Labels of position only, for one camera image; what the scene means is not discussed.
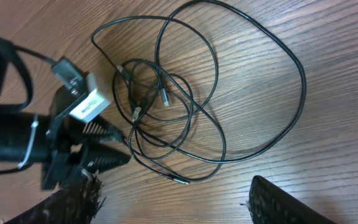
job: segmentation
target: wooden table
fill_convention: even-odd
[[[101,24],[133,15],[167,16],[185,1],[4,1],[0,0],[0,36],[49,55],[69,58],[84,71],[111,82],[112,67],[91,45],[90,34]],[[250,181],[262,175],[283,190],[338,223],[358,223],[358,0],[225,1],[271,30],[298,56],[306,70],[305,110],[296,126],[265,154],[224,165],[212,179],[180,185],[150,173],[133,159],[101,174],[107,197],[93,223],[252,223],[241,203]],[[255,151],[291,119],[300,97],[300,78],[290,58],[247,21],[212,5],[197,4],[177,16],[199,30],[219,60],[219,83],[206,107],[223,127],[227,158]],[[133,21],[103,31],[98,43],[117,63],[129,58],[153,60],[162,22]],[[33,77],[35,96],[29,112],[48,113],[61,85],[50,67],[22,54]],[[205,44],[185,27],[169,25],[161,48],[162,66],[189,81],[198,102],[213,84],[213,63]],[[139,68],[144,83],[154,79]],[[119,89],[128,112],[125,89]],[[3,102],[20,102],[24,88],[14,69],[5,81]],[[152,114],[184,114],[178,101],[158,103]],[[103,116],[129,134],[130,126],[115,106]],[[146,128],[173,140],[184,127],[145,119]],[[113,146],[129,153],[119,144]],[[144,144],[152,155],[164,153]],[[201,114],[182,147],[216,159],[221,142]],[[173,154],[166,166],[188,177],[211,172],[213,165]],[[0,168],[12,167],[0,164]],[[50,192],[40,192],[40,166],[0,176],[0,219],[8,220]]]

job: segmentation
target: wood grain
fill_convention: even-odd
[[[110,82],[112,67],[91,45],[92,31],[120,17],[167,16],[184,2],[0,0],[0,36],[55,59],[64,55],[82,70]],[[252,223],[240,204],[247,200],[254,175],[264,176],[335,222],[358,223],[358,0],[225,2],[271,30],[303,63],[308,92],[301,119],[265,154],[225,165],[204,182],[179,185],[133,160],[104,173],[101,180],[107,199],[93,223]],[[300,78],[295,65],[263,33],[221,7],[197,4],[177,19],[200,31],[218,56],[219,83],[207,111],[223,127],[227,157],[255,151],[273,138],[296,110]],[[127,22],[102,31],[96,39],[116,63],[129,58],[153,60],[161,25],[159,21]],[[161,47],[163,68],[186,78],[197,101],[203,101],[211,91],[214,70],[202,40],[187,28],[170,24]],[[46,114],[60,83],[48,65],[22,57],[35,88],[26,111]],[[153,80],[152,73],[141,68],[137,78],[144,83]],[[128,112],[125,89],[118,92]],[[3,94],[3,102],[24,100],[13,69]],[[180,103],[172,101],[168,109],[158,101],[151,113],[159,118],[184,114]],[[103,116],[129,134],[130,127],[115,106]],[[185,125],[145,123],[145,128],[166,141],[174,139]],[[113,145],[129,153],[125,147]],[[163,153],[144,146],[151,155]],[[213,125],[199,115],[182,148],[218,158],[221,142]],[[163,163],[189,177],[205,175],[214,167],[181,154],[173,154]],[[8,220],[50,194],[40,192],[39,180],[40,167],[0,177],[0,219]]]

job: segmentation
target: screw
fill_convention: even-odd
[[[71,91],[71,94],[72,94],[72,95],[77,95],[77,94],[78,94],[78,91],[77,91],[76,89],[73,89],[73,90]]]
[[[70,80],[70,84],[77,85],[77,81],[73,78],[73,79]]]

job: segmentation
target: silver bolt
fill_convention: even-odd
[[[78,94],[78,91],[77,91],[76,89],[73,89],[73,90],[71,91],[71,94],[72,94],[72,95],[77,95],[77,94]]]
[[[73,79],[70,80],[70,84],[77,85],[77,81],[73,78]]]

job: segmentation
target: tangled cable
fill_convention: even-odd
[[[211,4],[215,4],[218,6],[222,6],[225,7],[226,9],[236,13],[237,15],[243,17],[244,19],[246,19],[247,21],[249,21],[250,23],[252,23],[254,26],[256,26],[258,29],[260,29],[264,34],[266,34],[267,36],[269,36],[274,42],[276,42],[290,57],[291,59],[294,61],[295,65],[297,66],[299,73],[300,73],[300,77],[301,77],[301,97],[300,97],[300,102],[298,105],[298,109],[296,111],[296,114],[294,115],[293,119],[291,120],[290,124],[288,124],[287,127],[284,128],[284,130],[282,132],[280,132],[274,139],[272,139],[269,143],[267,143],[262,149],[260,149],[259,151],[248,155],[248,156],[244,156],[244,157],[240,157],[238,159],[227,159],[225,160],[225,155],[226,155],[226,138],[224,137],[224,133],[222,128],[220,127],[220,125],[207,113],[205,112],[205,110],[203,109],[205,107],[205,105],[208,103],[208,101],[211,99],[215,89],[216,89],[216,85],[218,84],[218,74],[219,74],[219,68],[218,68],[218,60],[215,56],[215,53],[213,51],[212,46],[208,43],[208,41],[194,28],[192,28],[191,26],[189,26],[188,24],[179,21],[177,19],[174,19],[174,17],[180,12],[182,11],[184,8],[194,5],[196,3],[199,2],[208,2]],[[125,21],[132,21],[132,20],[138,20],[138,19],[153,19],[153,20],[163,20],[165,21],[164,25],[161,28],[161,31],[157,37],[157,43],[155,45],[155,62],[151,62],[148,60],[143,60],[143,59],[130,59],[125,61],[122,65],[116,65],[114,64],[114,62],[108,57],[108,55],[103,51],[103,49],[94,41],[94,37],[95,35],[110,26],[113,26],[115,24],[118,23],[122,23]],[[159,50],[160,50],[160,43],[161,43],[161,39],[163,36],[163,33],[165,31],[165,28],[168,26],[169,22],[175,22],[178,24],[181,24],[187,28],[189,28],[190,30],[192,30],[195,34],[197,34],[203,41],[204,43],[208,46],[209,51],[211,52],[211,55],[213,57],[213,62],[214,62],[214,67],[215,67],[215,79],[214,79],[214,84],[211,90],[211,93],[208,95],[208,97],[204,100],[204,102],[199,105],[197,104],[197,102],[194,101],[193,99],[193,92],[188,84],[188,82],[182,78],[181,76],[177,75],[177,74],[171,74],[168,73],[167,71],[165,71],[159,63]],[[114,96],[114,102],[117,106],[117,109],[119,111],[119,113],[121,114],[121,116],[132,126],[131,132],[129,134],[129,138],[127,140],[127,143],[125,143],[125,145],[128,146],[128,148],[131,151],[132,156],[134,157],[134,159],[142,166],[144,166],[145,168],[151,170],[152,172],[159,174],[163,177],[166,177],[168,179],[177,181],[181,184],[189,184],[190,182],[195,182],[195,181],[202,181],[202,180],[206,180],[211,178],[214,174],[217,173],[217,171],[221,168],[222,164],[226,164],[226,163],[232,163],[232,162],[241,162],[241,161],[246,161],[248,159],[251,159],[255,156],[260,155],[261,153],[267,151],[268,149],[270,149],[272,146],[274,146],[277,142],[279,142],[279,140],[281,140],[281,138],[283,138],[290,130],[292,127],[294,127],[295,123],[298,121],[299,117],[301,116],[302,113],[302,109],[303,109],[303,105],[305,103],[305,98],[306,98],[306,77],[305,77],[305,71],[303,70],[303,66],[301,64],[301,62],[297,59],[297,57],[295,56],[295,54],[279,39],[277,38],[275,35],[273,35],[270,31],[268,31],[266,28],[264,28],[261,24],[259,24],[256,20],[254,20],[253,18],[251,18],[250,16],[248,16],[247,14],[241,12],[240,10],[224,3],[221,1],[217,1],[217,0],[193,0],[190,2],[187,2],[186,4],[180,6],[177,10],[175,10],[173,13],[170,14],[169,17],[162,17],[162,16],[131,16],[131,17],[125,17],[122,19],[118,19],[112,22],[109,22],[105,25],[100,26],[99,28],[97,28],[91,35],[91,41],[93,43],[93,45],[108,59],[108,61],[110,62],[110,64],[115,68],[116,72],[114,73],[113,79],[112,79],[112,93]],[[129,72],[125,69],[125,67],[127,65],[129,65],[130,63],[133,63],[133,67],[132,70]],[[140,65],[140,64],[145,64],[148,67],[150,67],[155,75],[156,75],[156,81],[151,85],[151,86],[147,86],[147,85],[143,85],[135,80],[133,80],[133,76],[134,76],[134,72],[135,72],[135,68]],[[127,118],[127,116],[122,112],[121,107],[118,103],[117,100],[117,94],[116,94],[116,78],[117,75],[119,75],[123,80],[124,83],[127,87],[128,90],[128,99],[129,99],[129,103],[130,103],[130,107],[131,107],[131,113],[134,114],[135,116],[133,117],[133,121],[129,118]],[[164,82],[162,81],[163,79],[167,79],[170,82],[172,82],[179,90],[180,92],[185,96],[185,98],[187,100],[190,101],[190,107],[186,104],[186,102],[180,98],[178,95],[172,93],[172,92],[167,92]],[[186,88],[188,90],[188,92],[186,92],[176,81],[174,78],[177,78],[179,80],[181,80],[185,85]],[[137,103],[136,100],[133,99],[132,97],[132,84],[134,85],[139,85],[141,87],[146,87],[148,88],[148,92],[144,97],[144,100],[142,103]],[[166,120],[162,120],[162,119],[158,119],[153,117],[152,115],[148,114],[149,109],[151,108],[151,106],[153,105],[154,101],[156,100],[156,98],[158,97],[158,94],[162,95],[163,100],[165,99],[165,94],[169,94],[172,95],[173,97],[177,98],[179,101],[182,102],[183,106],[185,107],[186,111],[187,111],[187,115],[186,116],[182,116],[180,118],[176,118],[176,119],[166,119]],[[223,148],[222,148],[222,156],[220,160],[212,160],[212,159],[206,159],[194,154],[191,154],[189,152],[186,152],[182,149],[180,149],[180,146],[185,142],[186,137],[190,131],[190,123],[191,123],[191,119],[192,116],[202,112],[216,127],[216,129],[219,131],[221,139],[222,139],[222,144],[223,144]],[[144,131],[143,129],[141,129],[139,127],[139,123],[141,121],[141,119],[144,116],[148,116],[151,119],[154,119],[156,121],[160,121],[160,122],[165,122],[165,123],[171,123],[171,122],[176,122],[176,121],[183,121],[183,120],[187,120],[185,128],[183,129],[183,131],[181,132],[181,134],[172,142],[165,142],[160,138],[157,138],[156,136],[149,134],[148,132]],[[169,152],[167,152],[165,155],[163,156],[159,156],[159,157],[150,157],[148,156],[144,150],[142,150],[140,143],[139,143],[139,135],[149,144],[155,146],[155,147],[170,147],[171,150]],[[136,149],[134,149],[132,147],[132,139],[133,136],[135,136],[135,141],[137,143],[137,147],[139,149],[139,151],[137,151]],[[163,165],[159,164],[157,162],[157,160],[159,159],[163,159],[166,158],[167,156],[169,156],[170,154],[174,153],[174,152],[180,152],[186,156],[192,157],[194,159],[198,159],[204,162],[209,162],[209,163],[213,163],[213,164],[217,164],[215,170],[212,171],[212,173],[208,174],[205,177],[200,177],[200,178],[188,178],[188,177],[184,177],[166,167],[164,167]],[[150,166],[144,164],[138,157],[142,157],[145,160],[155,164],[157,167],[161,168],[162,170],[166,171],[166,173],[158,171],[156,169],[151,168]]]

